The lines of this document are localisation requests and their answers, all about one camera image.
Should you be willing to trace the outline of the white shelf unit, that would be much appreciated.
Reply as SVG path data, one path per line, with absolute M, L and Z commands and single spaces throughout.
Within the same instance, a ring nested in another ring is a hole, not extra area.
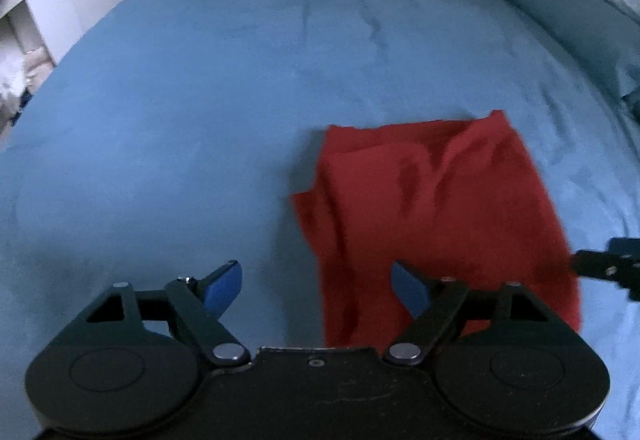
M 1 0 L 1 130 L 82 36 L 73 0 Z

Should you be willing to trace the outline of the blue bed sheet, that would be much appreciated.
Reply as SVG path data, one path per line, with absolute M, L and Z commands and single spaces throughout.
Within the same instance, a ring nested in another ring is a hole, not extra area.
M 639 233 L 639 127 L 507 0 L 123 0 L 1 154 L 1 434 L 32 358 L 105 288 L 230 260 L 247 347 L 322 344 L 291 197 L 329 125 L 483 117 L 521 134 L 577 249 Z

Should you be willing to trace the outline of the red cloth garment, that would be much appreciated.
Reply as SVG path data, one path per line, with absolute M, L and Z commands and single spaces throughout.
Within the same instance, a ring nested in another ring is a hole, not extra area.
M 474 289 L 522 283 L 570 327 L 582 325 L 561 223 L 502 111 L 329 127 L 314 184 L 292 202 L 319 262 L 330 347 L 383 350 L 409 325 L 392 288 L 396 262 Z

